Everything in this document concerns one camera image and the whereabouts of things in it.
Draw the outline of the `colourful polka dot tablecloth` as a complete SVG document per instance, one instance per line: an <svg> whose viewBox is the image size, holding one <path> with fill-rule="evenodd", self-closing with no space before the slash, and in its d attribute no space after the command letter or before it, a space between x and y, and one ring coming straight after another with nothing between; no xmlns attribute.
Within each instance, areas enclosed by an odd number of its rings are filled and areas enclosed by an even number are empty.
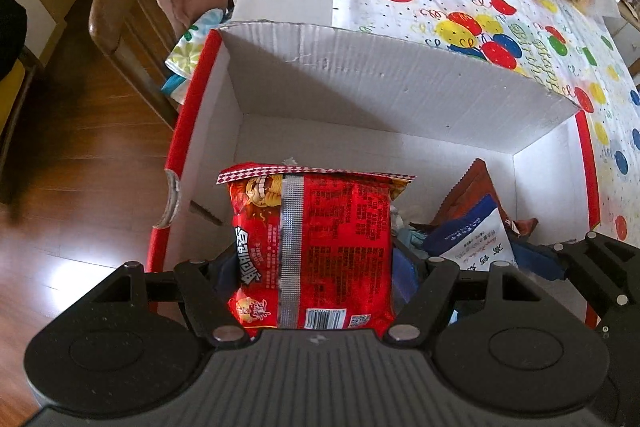
<svg viewBox="0 0 640 427"><path fill-rule="evenodd" d="M639 92L604 23L565 0L333 0L339 28L458 52L579 107L599 192L594 227L639 242Z"/></svg>

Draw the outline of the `brown foil snack bag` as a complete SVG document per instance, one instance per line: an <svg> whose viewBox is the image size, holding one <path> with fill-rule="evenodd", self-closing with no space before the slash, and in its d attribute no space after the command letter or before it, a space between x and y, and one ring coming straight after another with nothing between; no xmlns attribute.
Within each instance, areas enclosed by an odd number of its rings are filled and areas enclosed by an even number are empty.
<svg viewBox="0 0 640 427"><path fill-rule="evenodd" d="M475 158L470 168L465 171L464 176L447 194L434 219L427 223L427 231L435 230L439 225L452 219L461 218L485 196L491 197L497 205L503 224L516 236L528 237L537 228L538 220L536 218L513 220L509 217L501 205L486 162L483 159Z"/></svg>

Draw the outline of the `red instant noodle packet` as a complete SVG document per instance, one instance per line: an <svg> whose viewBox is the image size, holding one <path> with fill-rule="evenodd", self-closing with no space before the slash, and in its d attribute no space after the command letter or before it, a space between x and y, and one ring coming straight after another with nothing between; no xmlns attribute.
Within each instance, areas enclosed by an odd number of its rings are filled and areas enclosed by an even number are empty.
<svg viewBox="0 0 640 427"><path fill-rule="evenodd" d="M265 329L383 335L393 322L393 201L410 174L247 162L219 173L240 281L232 315Z"/></svg>

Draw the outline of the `light blue snack packet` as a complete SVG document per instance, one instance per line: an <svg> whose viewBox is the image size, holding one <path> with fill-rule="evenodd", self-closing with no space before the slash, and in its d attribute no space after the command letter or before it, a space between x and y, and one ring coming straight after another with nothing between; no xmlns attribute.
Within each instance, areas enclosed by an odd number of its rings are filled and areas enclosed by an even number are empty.
<svg viewBox="0 0 640 427"><path fill-rule="evenodd" d="M419 206L397 208L390 205L390 226L392 234L398 241L407 247L409 251L421 259L428 257L422 245L426 237L425 232L420 232L413 223L422 223L424 212Z"/></svg>

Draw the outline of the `red white cardboard box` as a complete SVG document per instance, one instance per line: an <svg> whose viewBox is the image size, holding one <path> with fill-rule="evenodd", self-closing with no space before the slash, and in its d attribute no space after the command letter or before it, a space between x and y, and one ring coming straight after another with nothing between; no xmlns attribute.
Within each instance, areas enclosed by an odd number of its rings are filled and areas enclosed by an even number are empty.
<svg viewBox="0 0 640 427"><path fill-rule="evenodd" d="M212 31L168 150L152 272L208 259L232 241L217 176L242 162L408 174L398 207L430 220L472 161L500 202L535 218L536 244L590 228L585 128L577 106L477 58L333 27L231 23Z"/></svg>

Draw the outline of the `white blue snack packet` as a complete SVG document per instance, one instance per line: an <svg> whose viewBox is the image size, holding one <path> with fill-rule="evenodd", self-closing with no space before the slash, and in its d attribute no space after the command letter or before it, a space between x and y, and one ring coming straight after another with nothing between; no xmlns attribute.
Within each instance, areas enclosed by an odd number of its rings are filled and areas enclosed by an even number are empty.
<svg viewBox="0 0 640 427"><path fill-rule="evenodd" d="M421 248L465 271L488 271L496 261L516 265L497 203L485 195L465 215L439 225L425 237Z"/></svg>

